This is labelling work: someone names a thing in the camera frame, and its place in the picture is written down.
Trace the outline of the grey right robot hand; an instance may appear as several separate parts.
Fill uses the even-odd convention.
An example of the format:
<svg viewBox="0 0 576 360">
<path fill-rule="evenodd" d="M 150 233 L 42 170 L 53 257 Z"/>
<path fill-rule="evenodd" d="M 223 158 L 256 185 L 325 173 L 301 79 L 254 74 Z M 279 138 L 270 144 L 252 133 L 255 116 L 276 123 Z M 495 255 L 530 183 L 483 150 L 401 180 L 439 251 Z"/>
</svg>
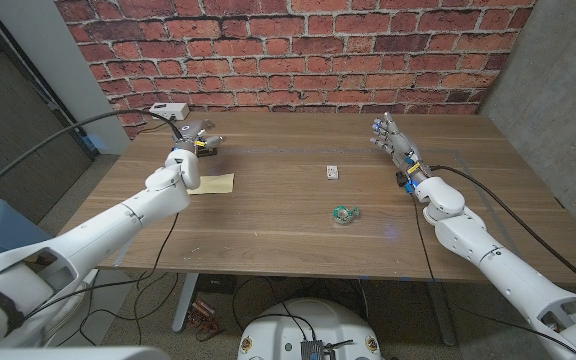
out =
<svg viewBox="0 0 576 360">
<path fill-rule="evenodd" d="M 424 164 L 418 147 L 399 130 L 389 112 L 374 120 L 372 130 L 376 138 L 371 138 L 370 142 L 391 157 L 413 187 L 430 177 L 430 169 Z"/>
</svg>

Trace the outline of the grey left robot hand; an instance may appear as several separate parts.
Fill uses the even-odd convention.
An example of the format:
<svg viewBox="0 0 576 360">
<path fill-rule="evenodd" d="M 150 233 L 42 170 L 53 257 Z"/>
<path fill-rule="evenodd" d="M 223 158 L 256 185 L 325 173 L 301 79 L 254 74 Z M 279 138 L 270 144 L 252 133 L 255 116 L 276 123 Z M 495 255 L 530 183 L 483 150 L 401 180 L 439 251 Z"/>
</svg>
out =
<svg viewBox="0 0 576 360">
<path fill-rule="evenodd" d="M 209 119 L 192 120 L 182 124 L 178 131 L 180 137 L 173 136 L 174 150 L 187 150 L 198 157 L 217 154 L 217 148 L 225 141 L 222 136 L 208 136 L 207 131 L 215 124 Z"/>
</svg>

